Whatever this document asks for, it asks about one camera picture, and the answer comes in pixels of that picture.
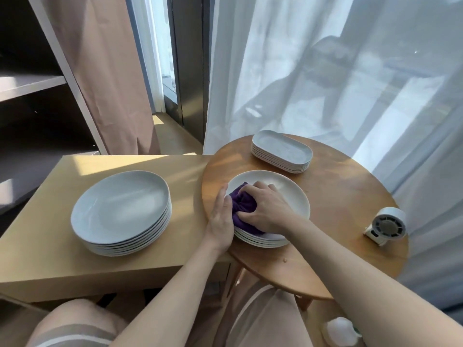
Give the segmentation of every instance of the light wood tabletop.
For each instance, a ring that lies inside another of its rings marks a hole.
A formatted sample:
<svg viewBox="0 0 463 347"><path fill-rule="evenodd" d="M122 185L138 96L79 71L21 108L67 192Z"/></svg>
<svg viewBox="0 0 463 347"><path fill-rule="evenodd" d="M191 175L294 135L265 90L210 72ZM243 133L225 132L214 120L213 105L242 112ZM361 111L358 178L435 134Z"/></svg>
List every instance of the light wood tabletop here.
<svg viewBox="0 0 463 347"><path fill-rule="evenodd" d="M23 302L162 287L199 245L207 218L201 175L210 156L65 156L0 238L0 293ZM103 178L128 170L163 177L172 217L147 248L123 257L91 253L72 231L80 195ZM221 257L210 280L224 281L232 259Z"/></svg>
<svg viewBox="0 0 463 347"><path fill-rule="evenodd" d="M342 152L311 139L288 136L313 150L308 170L290 174L254 157L252 136L232 141L217 151L204 170L201 195L206 214L210 214L220 186L234 176L256 169L277 172L304 190L315 225L382 272L396 277L407 261L408 237L379 247L362 234L381 208L397 207L390 193ZM247 270L285 291L315 299L332 298L293 245L258 248L235 238L229 253Z"/></svg>

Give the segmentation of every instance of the person's left hand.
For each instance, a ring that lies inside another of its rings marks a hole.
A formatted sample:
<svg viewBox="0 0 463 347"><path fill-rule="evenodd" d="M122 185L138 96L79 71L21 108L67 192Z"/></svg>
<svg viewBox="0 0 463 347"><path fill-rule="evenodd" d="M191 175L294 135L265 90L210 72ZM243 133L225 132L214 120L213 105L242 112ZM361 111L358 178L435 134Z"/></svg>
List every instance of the person's left hand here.
<svg viewBox="0 0 463 347"><path fill-rule="evenodd" d="M232 244L234 232L233 203L230 195L225 196L227 187L228 184L224 184L218 192L204 233L204 241L211 245L219 255L225 253Z"/></svg>

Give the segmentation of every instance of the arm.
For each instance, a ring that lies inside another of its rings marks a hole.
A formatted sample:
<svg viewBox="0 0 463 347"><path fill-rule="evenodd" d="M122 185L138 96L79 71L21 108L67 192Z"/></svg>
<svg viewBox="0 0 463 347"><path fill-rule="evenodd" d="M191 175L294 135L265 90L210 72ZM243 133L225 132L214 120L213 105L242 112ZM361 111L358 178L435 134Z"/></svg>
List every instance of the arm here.
<svg viewBox="0 0 463 347"><path fill-rule="evenodd" d="M463 346L463 327L421 297L295 215L275 186L245 186L258 204L238 214L284 235L320 277L368 346Z"/></svg>
<svg viewBox="0 0 463 347"><path fill-rule="evenodd" d="M226 187L217 195L200 246L111 347L185 346L211 269L232 243L232 200L224 198Z"/></svg>

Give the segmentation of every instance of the wooden floor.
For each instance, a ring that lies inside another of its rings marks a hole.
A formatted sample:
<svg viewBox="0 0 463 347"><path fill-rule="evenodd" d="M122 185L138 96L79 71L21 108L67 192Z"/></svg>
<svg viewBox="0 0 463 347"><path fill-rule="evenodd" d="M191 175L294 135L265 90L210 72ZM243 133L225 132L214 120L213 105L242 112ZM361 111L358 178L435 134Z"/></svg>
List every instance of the wooden floor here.
<svg viewBox="0 0 463 347"><path fill-rule="evenodd" d="M153 116L162 154L202 154L202 145L166 113ZM42 303L52 309L59 302ZM144 308L143 292L123 292L113 299L107 309L131 321ZM205 307L198 312L194 336L190 336L188 347L210 347L215 336L224 307ZM0 341L2 346L24 347L34 327L45 316L36 309L27 309L0 300ZM314 347L327 347L321 325L338 316L345 316L333 301L313 301L302 318Z"/></svg>

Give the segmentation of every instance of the person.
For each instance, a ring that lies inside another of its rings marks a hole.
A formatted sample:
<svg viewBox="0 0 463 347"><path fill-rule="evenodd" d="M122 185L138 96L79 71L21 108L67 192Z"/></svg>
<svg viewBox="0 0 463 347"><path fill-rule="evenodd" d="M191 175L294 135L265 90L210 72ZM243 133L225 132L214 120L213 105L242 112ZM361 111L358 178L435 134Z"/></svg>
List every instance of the person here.
<svg viewBox="0 0 463 347"><path fill-rule="evenodd" d="M224 185L204 238L188 262L126 326L89 301L74 300L36 327L27 347L184 346L207 277L233 239L232 200ZM264 232L284 235L302 254L368 346L463 346L463 327L400 283L339 245L290 209L274 185L246 185L257 202L239 213ZM232 294L214 347L312 346L294 296L249 276Z"/></svg>

